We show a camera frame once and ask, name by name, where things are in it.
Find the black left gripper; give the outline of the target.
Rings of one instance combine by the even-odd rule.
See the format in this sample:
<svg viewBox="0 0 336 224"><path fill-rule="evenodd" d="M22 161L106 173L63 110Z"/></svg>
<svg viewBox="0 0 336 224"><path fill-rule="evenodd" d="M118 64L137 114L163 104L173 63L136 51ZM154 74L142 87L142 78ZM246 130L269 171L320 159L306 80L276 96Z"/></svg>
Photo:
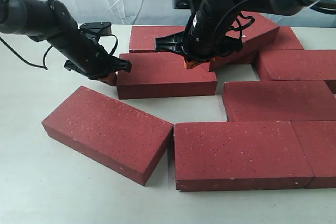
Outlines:
<svg viewBox="0 0 336 224"><path fill-rule="evenodd" d="M115 57L118 41L111 52L99 44L98 37L68 30L56 36L56 49L66 58L64 68L75 71L90 80L99 80L109 86L117 85L116 72L131 71L131 62Z"/></svg>

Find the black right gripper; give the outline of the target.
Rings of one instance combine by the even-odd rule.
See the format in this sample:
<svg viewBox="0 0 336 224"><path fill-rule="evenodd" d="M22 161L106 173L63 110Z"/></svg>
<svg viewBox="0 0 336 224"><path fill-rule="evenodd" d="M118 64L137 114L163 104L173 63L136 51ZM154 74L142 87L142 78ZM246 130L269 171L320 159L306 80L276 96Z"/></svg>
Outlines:
<svg viewBox="0 0 336 224"><path fill-rule="evenodd" d="M182 56L185 69L203 67L215 57L227 57L243 47L240 14L234 6L211 6L202 1L184 31L155 39L155 51Z"/></svg>

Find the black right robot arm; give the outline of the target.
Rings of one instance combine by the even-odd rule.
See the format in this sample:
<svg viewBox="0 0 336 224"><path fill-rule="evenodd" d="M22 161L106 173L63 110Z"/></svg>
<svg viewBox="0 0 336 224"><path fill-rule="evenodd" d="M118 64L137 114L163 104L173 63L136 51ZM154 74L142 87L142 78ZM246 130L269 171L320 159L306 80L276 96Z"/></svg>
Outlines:
<svg viewBox="0 0 336 224"><path fill-rule="evenodd" d="M227 33L246 29L242 24L234 27L244 12L293 16L309 8L335 14L335 0L173 0L173 7L190 10L187 25L182 32L156 38L155 50L182 56L187 69L241 51L242 39Z"/></svg>

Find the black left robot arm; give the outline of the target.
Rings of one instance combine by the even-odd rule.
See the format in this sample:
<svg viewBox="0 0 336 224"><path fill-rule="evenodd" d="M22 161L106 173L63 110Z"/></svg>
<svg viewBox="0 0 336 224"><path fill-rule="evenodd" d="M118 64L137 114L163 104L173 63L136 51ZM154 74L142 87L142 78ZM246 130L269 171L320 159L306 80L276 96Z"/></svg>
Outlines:
<svg viewBox="0 0 336 224"><path fill-rule="evenodd" d="M130 72L128 60L115 57L99 44L112 36L110 22L78 25L60 1L1 0L1 32L24 35L35 42L47 41L66 57L64 68L90 80L117 84L117 72Z"/></svg>

